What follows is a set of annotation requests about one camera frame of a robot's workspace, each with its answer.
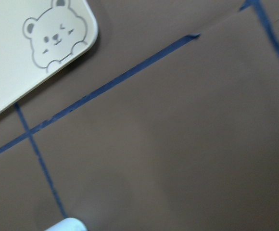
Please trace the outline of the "light blue plastic cup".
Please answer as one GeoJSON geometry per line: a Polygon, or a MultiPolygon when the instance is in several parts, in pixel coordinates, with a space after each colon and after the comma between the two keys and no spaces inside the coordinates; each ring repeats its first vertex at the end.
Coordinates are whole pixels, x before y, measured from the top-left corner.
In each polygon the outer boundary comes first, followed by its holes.
{"type": "Polygon", "coordinates": [[[45,231],[87,231],[85,224],[76,218],[66,218],[45,231]]]}

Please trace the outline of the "cream bear serving tray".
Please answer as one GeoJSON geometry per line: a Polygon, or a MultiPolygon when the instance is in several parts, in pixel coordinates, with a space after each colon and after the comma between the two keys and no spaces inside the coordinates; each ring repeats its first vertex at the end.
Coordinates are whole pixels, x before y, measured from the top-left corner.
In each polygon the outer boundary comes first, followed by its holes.
{"type": "Polygon", "coordinates": [[[86,0],[0,0],[0,114],[91,49],[98,32],[86,0]]]}

